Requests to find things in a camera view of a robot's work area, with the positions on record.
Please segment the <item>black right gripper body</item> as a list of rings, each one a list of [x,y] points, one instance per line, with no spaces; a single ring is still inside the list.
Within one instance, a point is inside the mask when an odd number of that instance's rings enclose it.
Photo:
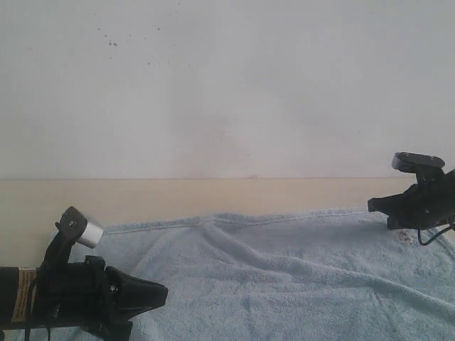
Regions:
[[[416,179],[405,192],[405,222],[414,229],[454,224],[454,170],[420,167]]]

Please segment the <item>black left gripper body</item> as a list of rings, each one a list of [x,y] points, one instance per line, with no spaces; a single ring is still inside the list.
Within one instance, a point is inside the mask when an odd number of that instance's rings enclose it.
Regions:
[[[33,285],[33,326],[79,327],[101,340],[128,340],[132,322],[115,320],[109,309],[106,268],[97,256],[58,269],[39,268]]]

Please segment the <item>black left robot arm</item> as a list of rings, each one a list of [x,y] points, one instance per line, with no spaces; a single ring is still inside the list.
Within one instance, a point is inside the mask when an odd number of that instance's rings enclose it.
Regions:
[[[61,268],[1,268],[1,330],[77,327],[101,340],[128,340],[132,318],[165,306],[168,289],[98,256]]]

